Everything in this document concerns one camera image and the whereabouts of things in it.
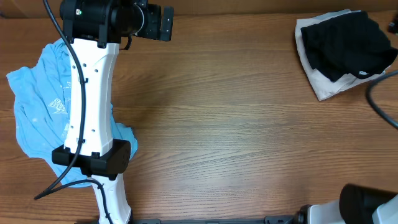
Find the black t-shirt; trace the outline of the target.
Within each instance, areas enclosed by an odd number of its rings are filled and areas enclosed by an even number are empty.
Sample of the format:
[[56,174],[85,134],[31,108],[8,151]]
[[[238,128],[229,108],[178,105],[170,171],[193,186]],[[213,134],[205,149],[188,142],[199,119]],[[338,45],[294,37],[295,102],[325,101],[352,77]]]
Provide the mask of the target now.
[[397,49],[364,11],[337,16],[300,29],[313,69],[335,82],[345,74],[366,79],[382,73]]

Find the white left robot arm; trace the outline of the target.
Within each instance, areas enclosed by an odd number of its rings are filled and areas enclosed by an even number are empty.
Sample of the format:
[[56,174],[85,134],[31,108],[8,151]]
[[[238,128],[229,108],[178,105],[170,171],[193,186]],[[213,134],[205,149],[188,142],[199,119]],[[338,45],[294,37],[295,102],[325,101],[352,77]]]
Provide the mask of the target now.
[[69,51],[70,122],[52,162],[77,167],[95,191],[100,223],[132,223],[123,174],[131,144],[111,134],[111,88],[122,38],[171,40],[173,7],[147,1],[66,0],[58,27]]

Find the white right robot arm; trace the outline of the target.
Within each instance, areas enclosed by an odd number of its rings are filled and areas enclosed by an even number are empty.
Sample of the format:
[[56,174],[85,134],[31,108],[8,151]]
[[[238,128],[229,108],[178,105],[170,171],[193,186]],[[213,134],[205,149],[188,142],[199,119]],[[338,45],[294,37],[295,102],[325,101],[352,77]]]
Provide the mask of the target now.
[[347,184],[339,200],[302,207],[293,222],[397,224],[397,194]]

